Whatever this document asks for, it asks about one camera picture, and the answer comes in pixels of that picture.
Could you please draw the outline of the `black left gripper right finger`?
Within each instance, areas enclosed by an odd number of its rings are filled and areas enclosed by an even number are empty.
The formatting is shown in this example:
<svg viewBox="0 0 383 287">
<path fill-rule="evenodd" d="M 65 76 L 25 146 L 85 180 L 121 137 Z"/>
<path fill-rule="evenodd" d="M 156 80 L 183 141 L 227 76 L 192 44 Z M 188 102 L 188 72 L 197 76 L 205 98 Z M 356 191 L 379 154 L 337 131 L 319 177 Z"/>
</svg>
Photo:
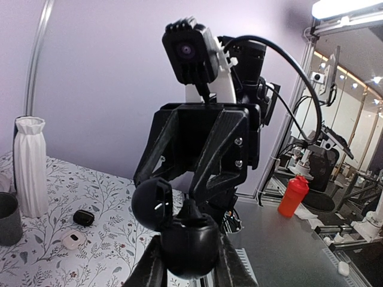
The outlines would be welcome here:
<svg viewBox="0 0 383 287">
<path fill-rule="evenodd" d="M 246 271 L 229 238 L 220 234 L 217 259 L 217 286 L 256 287 L 256 281 Z"/>
</svg>

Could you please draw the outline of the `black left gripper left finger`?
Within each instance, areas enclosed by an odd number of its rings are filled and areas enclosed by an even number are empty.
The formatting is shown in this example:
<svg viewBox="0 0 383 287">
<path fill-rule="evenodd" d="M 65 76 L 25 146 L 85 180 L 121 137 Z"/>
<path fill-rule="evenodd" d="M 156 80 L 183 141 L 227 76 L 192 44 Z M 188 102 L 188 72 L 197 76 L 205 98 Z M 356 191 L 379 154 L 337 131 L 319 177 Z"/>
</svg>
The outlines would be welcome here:
<svg viewBox="0 0 383 287">
<path fill-rule="evenodd" d="M 162 261 L 160 236 L 151 240 L 136 265 L 134 271 L 125 281 L 127 287 L 164 287 L 168 285 L 168 271 Z"/>
</svg>

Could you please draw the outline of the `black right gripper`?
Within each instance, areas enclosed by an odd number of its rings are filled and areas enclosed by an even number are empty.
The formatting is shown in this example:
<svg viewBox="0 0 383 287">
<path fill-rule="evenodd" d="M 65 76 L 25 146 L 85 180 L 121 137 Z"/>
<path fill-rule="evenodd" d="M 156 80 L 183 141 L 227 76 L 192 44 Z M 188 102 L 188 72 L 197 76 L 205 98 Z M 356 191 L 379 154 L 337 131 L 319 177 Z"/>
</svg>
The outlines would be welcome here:
<svg viewBox="0 0 383 287">
<path fill-rule="evenodd" d="M 147 145 L 135 171 L 138 187 L 151 178 L 193 173 L 190 197 L 201 212 L 233 209 L 236 187 L 260 158 L 260 107 L 256 104 L 169 103 L 154 114 Z"/>
</svg>

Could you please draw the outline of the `black earbuds charging case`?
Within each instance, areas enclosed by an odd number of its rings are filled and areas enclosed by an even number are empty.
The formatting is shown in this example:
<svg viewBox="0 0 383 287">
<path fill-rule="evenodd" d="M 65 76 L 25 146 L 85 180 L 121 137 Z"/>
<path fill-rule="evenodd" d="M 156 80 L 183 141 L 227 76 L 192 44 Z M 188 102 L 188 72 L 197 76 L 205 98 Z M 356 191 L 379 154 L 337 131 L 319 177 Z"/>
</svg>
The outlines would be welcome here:
<svg viewBox="0 0 383 287">
<path fill-rule="evenodd" d="M 171 184 L 163 178 L 151 178 L 136 187 L 131 208 L 143 227 L 160 234 L 160 258 L 172 274 L 185 280 L 199 279 L 215 267 L 218 225 L 199 210 L 194 199 L 185 199 L 174 215 Z"/>
</svg>

